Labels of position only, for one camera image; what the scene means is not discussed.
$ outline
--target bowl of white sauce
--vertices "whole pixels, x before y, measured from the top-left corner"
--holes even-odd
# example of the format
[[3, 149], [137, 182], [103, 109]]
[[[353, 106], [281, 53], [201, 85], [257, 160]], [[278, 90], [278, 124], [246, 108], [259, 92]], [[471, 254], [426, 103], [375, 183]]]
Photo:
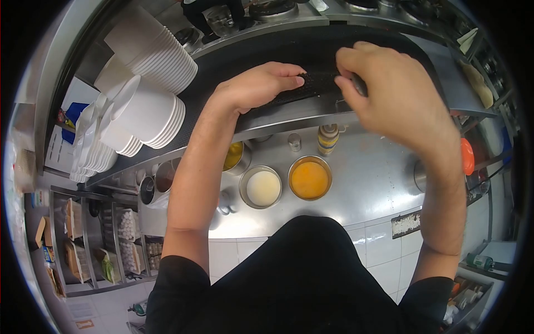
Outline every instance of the bowl of white sauce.
[[282, 196], [282, 180], [271, 167], [253, 166], [241, 177], [239, 193], [248, 206], [266, 209]]

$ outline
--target black t-shirt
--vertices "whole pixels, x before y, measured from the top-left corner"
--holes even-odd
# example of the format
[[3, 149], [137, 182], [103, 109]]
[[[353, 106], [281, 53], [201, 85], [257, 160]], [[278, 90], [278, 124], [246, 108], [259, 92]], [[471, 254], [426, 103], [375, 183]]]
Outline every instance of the black t-shirt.
[[193, 261], [161, 260], [146, 330], [160, 333], [437, 333], [453, 281], [412, 284], [397, 306], [330, 218], [300, 216], [210, 286]]

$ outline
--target black trousers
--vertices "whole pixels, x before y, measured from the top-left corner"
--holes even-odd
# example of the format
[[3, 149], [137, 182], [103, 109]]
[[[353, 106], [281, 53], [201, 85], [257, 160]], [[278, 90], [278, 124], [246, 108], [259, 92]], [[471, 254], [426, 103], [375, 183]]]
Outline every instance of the black trousers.
[[228, 6], [235, 24], [240, 25], [243, 22], [245, 10], [243, 9], [241, 0], [196, 0], [190, 4], [182, 3], [182, 9], [184, 11], [184, 16], [187, 17], [189, 22], [207, 36], [211, 34], [213, 30], [206, 22], [206, 18], [202, 12], [213, 6], [222, 5]]

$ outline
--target left hand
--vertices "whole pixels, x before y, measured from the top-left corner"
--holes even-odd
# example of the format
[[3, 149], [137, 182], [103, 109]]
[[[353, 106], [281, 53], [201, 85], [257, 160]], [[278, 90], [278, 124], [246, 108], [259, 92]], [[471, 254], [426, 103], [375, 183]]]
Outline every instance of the left hand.
[[272, 101], [278, 93], [304, 85], [298, 74], [306, 71], [293, 64], [270, 61], [221, 82], [208, 103], [226, 104], [240, 114]]

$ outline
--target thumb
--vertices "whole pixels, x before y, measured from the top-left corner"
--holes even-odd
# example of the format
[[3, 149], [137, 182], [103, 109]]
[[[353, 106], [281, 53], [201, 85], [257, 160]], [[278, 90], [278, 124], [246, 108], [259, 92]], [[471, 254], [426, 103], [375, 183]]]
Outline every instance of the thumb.
[[277, 79], [280, 91], [292, 90], [304, 85], [304, 78], [301, 76], [278, 77]]
[[360, 95], [352, 81], [346, 77], [337, 76], [334, 82], [341, 89], [341, 94], [343, 94], [345, 101], [356, 112], [358, 117], [360, 119], [365, 118], [369, 109], [369, 99]]

